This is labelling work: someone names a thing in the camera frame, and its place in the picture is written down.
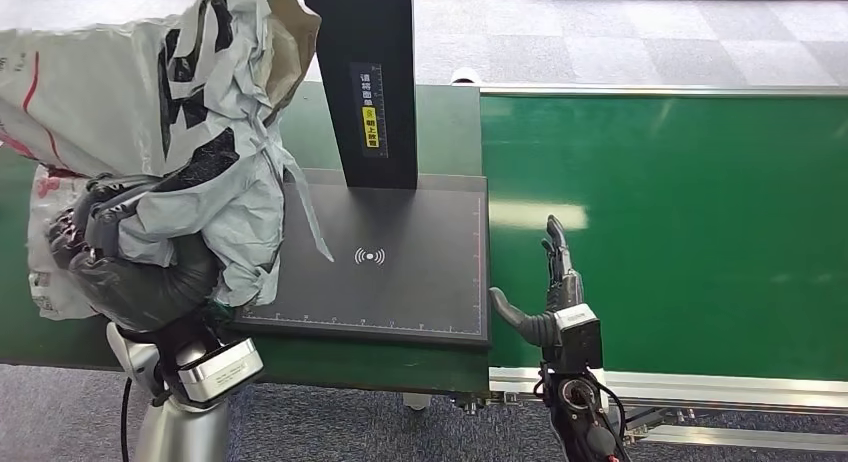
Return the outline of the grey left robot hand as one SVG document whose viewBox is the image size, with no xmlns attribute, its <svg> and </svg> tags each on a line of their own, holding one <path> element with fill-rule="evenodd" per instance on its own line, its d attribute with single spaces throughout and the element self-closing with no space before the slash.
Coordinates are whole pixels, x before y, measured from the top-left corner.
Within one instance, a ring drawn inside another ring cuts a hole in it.
<svg viewBox="0 0 848 462">
<path fill-rule="evenodd" d="M 45 231 L 53 261 L 69 273 L 88 305 L 134 332 L 160 330 L 205 306 L 221 272 L 198 233 L 172 239 L 174 256 L 164 267 L 119 254 L 119 224 L 161 184 L 149 175 L 100 174 Z"/>
</svg>

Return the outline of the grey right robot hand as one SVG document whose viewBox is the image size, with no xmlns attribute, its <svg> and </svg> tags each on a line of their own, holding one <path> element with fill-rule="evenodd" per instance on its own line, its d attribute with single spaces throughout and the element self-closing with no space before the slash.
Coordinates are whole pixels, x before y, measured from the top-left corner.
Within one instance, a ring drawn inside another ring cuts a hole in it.
<svg viewBox="0 0 848 462">
<path fill-rule="evenodd" d="M 582 278 L 573 267 L 568 241 L 559 219 L 547 217 L 547 239 L 541 241 L 547 254 L 548 287 L 545 310 L 528 315 L 512 305 L 504 292 L 490 287 L 488 295 L 495 312 L 511 326 L 525 342 L 540 348 L 560 343 L 561 329 L 556 314 L 584 302 Z"/>
</svg>

